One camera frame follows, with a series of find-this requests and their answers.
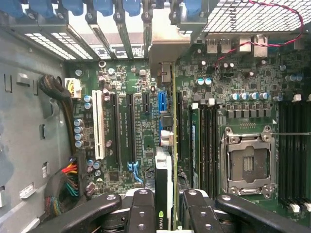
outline white pci slot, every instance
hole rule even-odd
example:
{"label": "white pci slot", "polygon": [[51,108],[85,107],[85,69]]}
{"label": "white pci slot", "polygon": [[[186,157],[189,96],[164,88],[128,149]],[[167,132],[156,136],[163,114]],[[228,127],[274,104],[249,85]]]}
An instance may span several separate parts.
{"label": "white pci slot", "polygon": [[102,91],[92,91],[95,159],[105,158],[104,112],[102,106],[102,95]]}

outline cpu socket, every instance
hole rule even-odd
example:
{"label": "cpu socket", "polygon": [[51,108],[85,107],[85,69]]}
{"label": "cpu socket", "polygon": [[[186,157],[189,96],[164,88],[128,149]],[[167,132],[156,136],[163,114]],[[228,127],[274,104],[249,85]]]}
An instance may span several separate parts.
{"label": "cpu socket", "polygon": [[221,144],[222,188],[235,195],[263,194],[275,190],[275,140],[270,126],[262,133],[234,134],[225,129]]}

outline blue pcie slot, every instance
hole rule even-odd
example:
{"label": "blue pcie slot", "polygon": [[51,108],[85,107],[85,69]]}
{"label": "blue pcie slot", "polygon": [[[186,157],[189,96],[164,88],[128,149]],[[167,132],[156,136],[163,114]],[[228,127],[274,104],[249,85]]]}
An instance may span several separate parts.
{"label": "blue pcie slot", "polygon": [[[157,99],[158,99],[158,107],[159,107],[159,114],[161,111],[167,110],[167,93],[165,91],[160,91],[157,94]],[[161,120],[159,123],[159,140],[161,140],[161,130],[163,129],[161,125]]]}

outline motherboard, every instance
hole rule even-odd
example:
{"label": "motherboard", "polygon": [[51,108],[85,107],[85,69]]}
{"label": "motherboard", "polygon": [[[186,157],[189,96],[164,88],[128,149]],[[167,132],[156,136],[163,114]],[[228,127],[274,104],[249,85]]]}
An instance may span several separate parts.
{"label": "motherboard", "polygon": [[236,194],[309,226],[310,53],[218,58],[195,44],[158,77],[143,60],[68,64],[67,80],[81,87],[74,125],[94,186],[87,195],[145,187],[162,146],[189,187]]}

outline green circuit board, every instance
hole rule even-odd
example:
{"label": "green circuit board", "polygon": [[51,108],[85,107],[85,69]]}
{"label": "green circuit board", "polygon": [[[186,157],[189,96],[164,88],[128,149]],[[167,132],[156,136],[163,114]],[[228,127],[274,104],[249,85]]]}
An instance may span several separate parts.
{"label": "green circuit board", "polygon": [[[219,69],[215,70],[209,67],[215,64],[217,55],[199,54],[198,50],[203,51],[206,48],[201,44],[194,45],[174,64],[176,93],[172,93],[170,85],[157,87],[158,79],[150,76],[148,61],[106,61],[105,68],[100,68],[98,63],[93,62],[68,66],[69,77],[80,79],[82,84],[82,99],[74,100],[73,104],[75,118],[84,121],[84,145],[80,150],[86,153],[87,159],[94,159],[94,128],[92,112],[84,108],[83,97],[91,95],[92,90],[103,89],[109,91],[110,98],[112,95],[118,96],[116,100],[119,106],[120,159],[117,159],[118,155],[115,153],[114,146],[105,148],[106,157],[101,161],[101,174],[95,175],[92,171],[87,176],[88,182],[94,182],[96,185],[95,196],[109,191],[125,193],[134,187],[144,187],[144,184],[140,184],[133,172],[128,169],[128,162],[131,160],[128,94],[133,95],[134,100],[135,131],[133,137],[135,138],[135,157],[138,161],[139,177],[143,180],[145,172],[154,169],[155,166],[156,147],[160,143],[158,94],[167,92],[168,105],[173,103],[172,95],[176,95],[177,99],[178,166],[185,172],[190,187],[203,189],[212,198],[223,192],[221,184],[224,177],[221,173],[220,147],[227,127],[230,127],[234,134],[261,133],[267,126],[272,132],[286,133],[287,128],[280,128],[280,122],[283,119],[280,114],[284,114],[287,108],[282,107],[282,111],[279,108],[283,102],[291,103],[295,94],[301,94],[304,98],[300,108],[305,108],[305,113],[308,111],[311,113],[305,97],[311,94],[308,89],[311,82],[311,72],[308,68],[311,57],[307,51],[292,48],[269,50],[264,66],[259,66],[261,59],[254,59],[251,54],[237,53],[226,57],[219,63]],[[224,62],[232,63],[234,67],[222,69]],[[77,76],[76,70],[81,70],[82,75]],[[249,72],[254,72],[255,75],[246,77]],[[288,78],[286,79],[290,75],[304,75],[304,77],[301,81],[291,82]],[[197,82],[199,79],[210,79],[211,83],[199,85]],[[257,93],[258,99],[232,100],[232,94],[238,94],[239,97],[241,93],[246,93],[248,97],[252,93]],[[259,98],[262,93],[267,93],[267,99]],[[148,112],[145,112],[144,108],[146,95],[148,95]],[[278,102],[275,97],[282,97],[283,101]],[[215,101],[212,106],[208,105],[210,99]],[[116,114],[113,111],[112,99],[104,101],[103,108],[105,140],[111,140],[114,145]],[[306,123],[305,131],[310,132],[311,124],[305,119],[302,119],[302,122]],[[300,130],[295,126],[292,128],[293,133]],[[279,170],[284,170],[284,167],[279,164],[281,155],[278,148],[280,144],[287,142],[288,138],[284,139],[284,137],[275,135],[274,140],[276,186],[273,193],[269,198],[265,198],[262,194],[243,195],[242,197],[309,226],[309,212],[304,210],[295,214],[290,213],[280,201],[278,181],[281,175]],[[310,151],[310,142],[306,143],[306,147]],[[309,199],[311,198],[308,191],[311,177],[309,156],[305,162],[307,164],[305,198]]]}

